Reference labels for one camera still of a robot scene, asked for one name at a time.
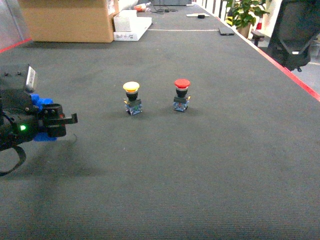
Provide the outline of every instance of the green leaves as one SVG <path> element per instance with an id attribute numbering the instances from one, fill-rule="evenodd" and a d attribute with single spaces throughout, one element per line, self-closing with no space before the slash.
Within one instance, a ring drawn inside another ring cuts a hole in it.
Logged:
<path id="1" fill-rule="evenodd" d="M 236 1 L 233 13 L 233 24 L 236 28 L 245 28 L 249 24 L 255 25 L 256 18 L 262 17 L 263 14 L 269 14 L 265 11 L 263 4 L 266 0 L 240 0 Z M 232 0 L 227 0 L 227 7 L 231 7 Z"/>

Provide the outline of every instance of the black office chair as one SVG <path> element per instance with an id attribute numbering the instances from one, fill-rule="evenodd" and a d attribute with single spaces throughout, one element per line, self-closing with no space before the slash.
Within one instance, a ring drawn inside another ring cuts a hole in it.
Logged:
<path id="1" fill-rule="evenodd" d="M 252 31 L 254 44 L 264 37 Z M 320 0 L 283 0 L 265 53 L 290 71 L 310 62 L 310 44 L 320 33 Z"/>

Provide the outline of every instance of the wall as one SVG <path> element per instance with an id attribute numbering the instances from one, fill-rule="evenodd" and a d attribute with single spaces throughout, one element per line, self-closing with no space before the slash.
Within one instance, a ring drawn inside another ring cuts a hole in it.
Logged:
<path id="1" fill-rule="evenodd" d="M 0 0 L 0 49 L 29 38 L 17 0 Z"/>
<path id="2" fill-rule="evenodd" d="M 267 1 L 266 10 L 270 12 L 270 14 L 265 14 L 263 16 L 261 32 L 268 37 L 271 37 L 272 32 L 274 31 L 281 2 L 282 0 Z"/>

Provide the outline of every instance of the table surface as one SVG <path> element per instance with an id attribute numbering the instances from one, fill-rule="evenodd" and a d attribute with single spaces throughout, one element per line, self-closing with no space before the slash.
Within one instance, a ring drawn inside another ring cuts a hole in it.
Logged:
<path id="1" fill-rule="evenodd" d="M 139 14 L 153 25 L 138 42 L 0 55 L 30 63 L 37 93 L 79 119 L 61 141 L 21 145 L 25 164 L 0 178 L 0 239 L 320 238 L 319 102 L 213 16 L 186 17 L 200 7 L 174 8 Z M 186 112 L 173 111 L 179 78 Z"/>

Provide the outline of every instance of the floor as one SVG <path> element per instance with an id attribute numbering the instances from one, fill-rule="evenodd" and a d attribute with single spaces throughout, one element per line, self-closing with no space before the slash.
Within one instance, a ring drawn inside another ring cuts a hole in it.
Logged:
<path id="1" fill-rule="evenodd" d="M 259 42 L 259 47 L 267 47 L 270 40 Z M 301 79 L 310 88 L 320 94 L 320 43 L 312 45 L 310 49 L 311 61 L 301 67 L 302 72 L 298 72 L 296 69 L 292 71 L 299 79 Z"/>

